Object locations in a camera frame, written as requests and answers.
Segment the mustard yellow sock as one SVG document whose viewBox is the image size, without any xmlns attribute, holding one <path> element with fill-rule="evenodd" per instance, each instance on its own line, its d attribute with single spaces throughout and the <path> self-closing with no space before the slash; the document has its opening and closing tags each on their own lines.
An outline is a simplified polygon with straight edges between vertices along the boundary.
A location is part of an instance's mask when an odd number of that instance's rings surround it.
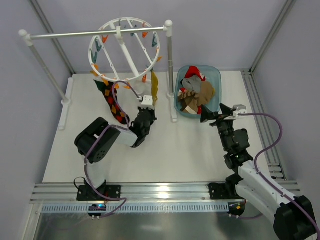
<svg viewBox="0 0 320 240">
<path fill-rule="evenodd" d="M 151 96 L 153 105 L 155 106 L 158 100 L 159 79 L 154 71 L 151 71 Z"/>
</svg>

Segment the blue plastic basin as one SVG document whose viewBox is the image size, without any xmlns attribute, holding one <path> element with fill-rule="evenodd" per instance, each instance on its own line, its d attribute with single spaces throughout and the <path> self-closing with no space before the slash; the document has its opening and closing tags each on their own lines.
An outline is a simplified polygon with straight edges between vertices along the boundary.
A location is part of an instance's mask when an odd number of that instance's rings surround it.
<svg viewBox="0 0 320 240">
<path fill-rule="evenodd" d="M 202 106 L 218 112 L 221 100 L 221 73 L 215 67 L 187 65 L 177 72 L 174 107 L 182 116 L 199 118 Z"/>
</svg>

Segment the white round clip hanger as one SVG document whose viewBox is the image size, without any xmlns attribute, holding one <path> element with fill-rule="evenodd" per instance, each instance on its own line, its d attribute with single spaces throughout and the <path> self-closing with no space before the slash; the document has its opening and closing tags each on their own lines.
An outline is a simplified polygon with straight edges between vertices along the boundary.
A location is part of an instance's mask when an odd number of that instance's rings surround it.
<svg viewBox="0 0 320 240">
<path fill-rule="evenodd" d="M 116 65 L 111 58 L 111 53 L 107 50 L 107 41 L 114 37 L 115 42 L 119 45 L 120 51 L 123 53 L 124 59 L 131 70 L 132 77 L 124 80 L 129 82 L 141 78 L 149 73 L 161 59 L 159 32 L 169 33 L 171 28 L 166 25 L 163 25 L 162 27 L 152 27 L 148 22 L 142 19 L 135 17 L 122 17 L 105 23 L 98 31 L 99 33 L 93 35 L 88 47 L 88 60 L 89 65 L 91 66 L 90 72 L 93 72 L 103 80 L 111 82 L 115 82 L 120 79 L 119 71 L 116 70 Z M 137 41 L 138 49 L 142 51 L 142 55 L 146 58 L 146 69 L 143 71 L 138 70 L 138 64 L 135 63 L 133 54 L 130 53 L 130 50 L 128 49 L 126 44 L 128 36 Z M 91 59 L 91 49 L 93 52 L 96 51 L 96 43 L 102 46 L 102 48 L 98 53 L 96 64 L 93 64 Z M 113 77 L 106 76 L 102 73 L 102 70 L 99 69 L 98 62 L 100 61 L 100 56 L 104 56 L 106 58 L 106 64 L 110 67 Z"/>
</svg>

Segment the tan sock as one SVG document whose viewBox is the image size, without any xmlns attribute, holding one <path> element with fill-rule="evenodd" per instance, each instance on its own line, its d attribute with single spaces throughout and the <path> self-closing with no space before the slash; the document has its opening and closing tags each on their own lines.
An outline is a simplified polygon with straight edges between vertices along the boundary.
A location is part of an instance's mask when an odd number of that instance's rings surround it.
<svg viewBox="0 0 320 240">
<path fill-rule="evenodd" d="M 196 100 L 197 114 L 199 115 L 202 112 L 201 105 L 208 104 L 213 96 L 215 95 L 215 88 L 208 81 L 203 81 L 201 83 L 200 92 L 194 96 Z"/>
</svg>

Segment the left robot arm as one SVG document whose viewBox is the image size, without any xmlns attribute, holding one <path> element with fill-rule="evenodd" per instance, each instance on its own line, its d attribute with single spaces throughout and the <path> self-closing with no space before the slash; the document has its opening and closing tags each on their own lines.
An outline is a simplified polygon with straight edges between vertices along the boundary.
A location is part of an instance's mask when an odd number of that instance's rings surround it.
<svg viewBox="0 0 320 240">
<path fill-rule="evenodd" d="M 84 157 L 86 182 L 96 190 L 106 183 L 101 161 L 114 144 L 139 147 L 150 134 L 151 126 L 157 120 L 154 107 L 139 107 L 136 119 L 129 128 L 110 125 L 99 117 L 83 130 L 74 141 L 78 153 Z"/>
</svg>

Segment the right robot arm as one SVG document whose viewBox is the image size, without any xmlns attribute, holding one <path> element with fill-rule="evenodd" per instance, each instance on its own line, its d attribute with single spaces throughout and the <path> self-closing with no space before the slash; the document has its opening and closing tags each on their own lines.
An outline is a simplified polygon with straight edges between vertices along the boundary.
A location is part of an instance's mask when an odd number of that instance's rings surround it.
<svg viewBox="0 0 320 240">
<path fill-rule="evenodd" d="M 244 105 L 228 107 L 220 104 L 221 112 L 210 111 L 201 106 L 201 123 L 211 121 L 216 127 L 222 148 L 224 162 L 233 171 L 224 183 L 209 183 L 211 200 L 241 199 L 249 201 L 272 224 L 280 240 L 306 240 L 320 236 L 311 201 L 304 195 L 296 196 L 266 176 L 258 167 L 257 157 L 252 157 L 248 131 L 235 130 L 233 123 L 248 116 Z"/>
</svg>

